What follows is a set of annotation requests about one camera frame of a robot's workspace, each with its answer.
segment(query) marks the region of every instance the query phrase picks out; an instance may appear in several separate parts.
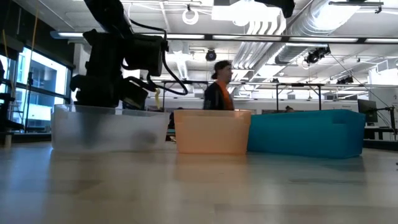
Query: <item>desk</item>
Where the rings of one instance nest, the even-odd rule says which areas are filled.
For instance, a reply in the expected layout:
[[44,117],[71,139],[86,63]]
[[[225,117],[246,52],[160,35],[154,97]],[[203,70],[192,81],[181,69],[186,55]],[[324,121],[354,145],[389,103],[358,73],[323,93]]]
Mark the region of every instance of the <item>desk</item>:
[[398,154],[0,151],[0,223],[396,224]]
[[379,133],[379,140],[383,140],[383,133],[394,133],[392,128],[367,128],[365,127],[365,139],[375,139],[375,134]]

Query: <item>clear plastic bin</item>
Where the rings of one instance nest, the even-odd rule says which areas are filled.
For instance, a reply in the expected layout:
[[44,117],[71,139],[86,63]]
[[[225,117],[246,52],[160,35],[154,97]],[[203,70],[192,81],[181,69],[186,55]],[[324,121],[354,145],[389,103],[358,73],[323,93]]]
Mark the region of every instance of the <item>clear plastic bin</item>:
[[174,111],[179,153],[245,154],[251,114],[248,111]]
[[162,149],[168,113],[55,105],[52,146],[57,151],[103,152]]

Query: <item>teal bin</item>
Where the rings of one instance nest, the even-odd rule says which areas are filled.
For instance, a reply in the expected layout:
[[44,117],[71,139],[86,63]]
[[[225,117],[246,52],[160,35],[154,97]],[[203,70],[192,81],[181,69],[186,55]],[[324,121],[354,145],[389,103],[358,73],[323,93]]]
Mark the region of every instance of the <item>teal bin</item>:
[[365,115],[349,110],[252,115],[248,151],[344,159],[362,153]]

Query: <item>dark jacket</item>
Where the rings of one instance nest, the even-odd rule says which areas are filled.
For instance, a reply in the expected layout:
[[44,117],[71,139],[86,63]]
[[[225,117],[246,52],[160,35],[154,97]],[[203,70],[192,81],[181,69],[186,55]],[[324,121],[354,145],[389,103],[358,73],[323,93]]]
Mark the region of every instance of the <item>dark jacket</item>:
[[227,110],[224,102],[223,91],[221,90],[221,87],[215,82],[211,84],[205,91],[205,102],[203,104],[203,109]]

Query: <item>monitor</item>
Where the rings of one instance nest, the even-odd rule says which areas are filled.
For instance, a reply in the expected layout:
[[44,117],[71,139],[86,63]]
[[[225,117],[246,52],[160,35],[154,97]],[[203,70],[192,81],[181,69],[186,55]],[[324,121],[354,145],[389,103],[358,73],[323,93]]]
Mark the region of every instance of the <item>monitor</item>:
[[377,106],[375,101],[358,100],[358,112],[366,115],[367,123],[377,123]]

